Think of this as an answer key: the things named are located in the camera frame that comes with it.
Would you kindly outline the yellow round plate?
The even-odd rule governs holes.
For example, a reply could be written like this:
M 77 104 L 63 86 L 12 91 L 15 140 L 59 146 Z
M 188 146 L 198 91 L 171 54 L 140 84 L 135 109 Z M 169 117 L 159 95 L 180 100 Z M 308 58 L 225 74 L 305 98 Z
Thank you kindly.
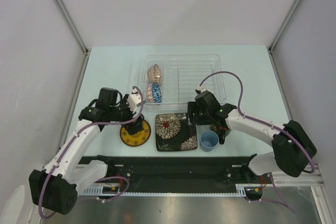
M 125 128 L 120 129 L 120 139 L 121 141 L 130 147 L 138 147 L 145 144 L 151 136 L 151 127 L 148 121 L 144 120 L 142 122 L 143 130 L 130 135 Z

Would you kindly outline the clear wire dish rack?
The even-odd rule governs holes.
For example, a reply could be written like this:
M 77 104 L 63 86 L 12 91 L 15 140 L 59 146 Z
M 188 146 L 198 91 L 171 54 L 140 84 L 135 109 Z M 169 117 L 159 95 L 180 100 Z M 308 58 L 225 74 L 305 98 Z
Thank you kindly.
M 209 77 L 210 74 L 221 71 L 219 55 L 147 55 L 143 62 L 142 92 L 145 97 L 145 107 L 151 110 L 185 110 L 187 103 L 194 101 L 197 86 L 207 88 L 220 103 L 226 100 L 223 76 Z M 151 84 L 146 79 L 147 70 L 158 64 L 163 73 L 161 103 L 150 103 L 146 100 L 146 89 Z

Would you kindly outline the blue patterned bowl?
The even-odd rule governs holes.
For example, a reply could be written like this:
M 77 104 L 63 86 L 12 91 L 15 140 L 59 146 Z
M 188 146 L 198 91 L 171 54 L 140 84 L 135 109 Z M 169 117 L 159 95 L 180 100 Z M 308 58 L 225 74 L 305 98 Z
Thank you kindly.
M 150 103 L 161 103 L 162 93 L 158 83 L 150 84 L 146 89 L 146 100 Z

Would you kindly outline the red-white patterned bowl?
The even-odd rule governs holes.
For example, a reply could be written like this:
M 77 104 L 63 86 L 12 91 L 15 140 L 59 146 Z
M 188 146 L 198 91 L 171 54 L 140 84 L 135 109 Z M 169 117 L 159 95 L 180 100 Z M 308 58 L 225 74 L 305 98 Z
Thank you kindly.
M 158 64 L 151 66 L 146 72 L 146 79 L 149 83 L 163 84 L 163 73 Z

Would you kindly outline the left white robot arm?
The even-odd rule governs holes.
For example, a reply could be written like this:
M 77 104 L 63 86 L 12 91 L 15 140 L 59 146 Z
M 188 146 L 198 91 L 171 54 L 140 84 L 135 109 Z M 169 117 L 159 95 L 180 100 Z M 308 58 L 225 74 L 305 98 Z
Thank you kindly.
M 121 95 L 116 89 L 101 88 L 98 98 L 81 110 L 76 127 L 55 157 L 41 170 L 33 170 L 29 176 L 32 201 L 42 219 L 52 217 L 44 215 L 46 209 L 53 214 L 68 214 L 78 196 L 96 182 L 115 180 L 119 183 L 123 180 L 129 186 L 127 178 L 116 175 L 115 166 L 107 157 L 97 156 L 80 171 L 75 169 L 106 125 L 140 131 L 143 107 L 143 94 L 137 86 L 133 86 L 132 92 L 126 95 Z

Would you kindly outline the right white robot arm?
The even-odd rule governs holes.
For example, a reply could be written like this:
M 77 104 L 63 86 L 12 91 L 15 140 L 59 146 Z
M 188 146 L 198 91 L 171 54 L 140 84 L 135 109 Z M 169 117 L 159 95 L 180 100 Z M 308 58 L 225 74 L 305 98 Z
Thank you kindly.
M 242 176 L 249 183 L 254 183 L 263 174 L 277 171 L 299 177 L 317 153 L 298 122 L 265 122 L 244 114 L 235 105 L 221 105 L 209 91 L 199 93 L 194 101 L 188 102 L 187 117 L 191 124 L 214 126 L 221 144 L 225 131 L 231 130 L 245 133 L 272 147 L 269 153 L 252 155 L 249 163 L 244 165 Z

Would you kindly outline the black floral square plate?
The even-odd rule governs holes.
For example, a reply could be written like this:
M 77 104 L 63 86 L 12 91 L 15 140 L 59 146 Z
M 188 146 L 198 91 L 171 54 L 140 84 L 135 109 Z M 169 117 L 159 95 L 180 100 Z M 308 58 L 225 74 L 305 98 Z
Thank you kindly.
M 196 150 L 196 125 L 189 123 L 186 113 L 158 114 L 155 117 L 155 144 L 159 152 Z

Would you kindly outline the light blue cup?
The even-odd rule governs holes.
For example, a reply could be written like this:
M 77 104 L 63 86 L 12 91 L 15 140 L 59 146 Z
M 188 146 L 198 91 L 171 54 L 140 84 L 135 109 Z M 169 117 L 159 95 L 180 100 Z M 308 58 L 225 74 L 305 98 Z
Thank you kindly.
M 202 133 L 200 138 L 200 147 L 205 152 L 212 151 L 219 144 L 219 137 L 214 131 Z

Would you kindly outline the red black mug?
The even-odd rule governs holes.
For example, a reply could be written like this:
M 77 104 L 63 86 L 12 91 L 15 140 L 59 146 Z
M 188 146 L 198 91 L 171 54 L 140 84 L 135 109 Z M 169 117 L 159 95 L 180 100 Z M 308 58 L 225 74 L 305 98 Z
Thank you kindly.
M 225 143 L 226 137 L 231 133 L 231 129 L 227 129 L 225 127 L 217 128 L 216 126 L 211 125 L 209 129 L 217 134 L 220 145 Z

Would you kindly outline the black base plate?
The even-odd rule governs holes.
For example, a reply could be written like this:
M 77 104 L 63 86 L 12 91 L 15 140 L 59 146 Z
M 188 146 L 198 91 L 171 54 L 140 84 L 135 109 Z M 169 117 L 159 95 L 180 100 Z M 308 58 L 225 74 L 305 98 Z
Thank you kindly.
M 236 185 L 270 184 L 247 170 L 250 157 L 108 157 L 113 174 L 126 177 L 129 193 L 233 193 Z

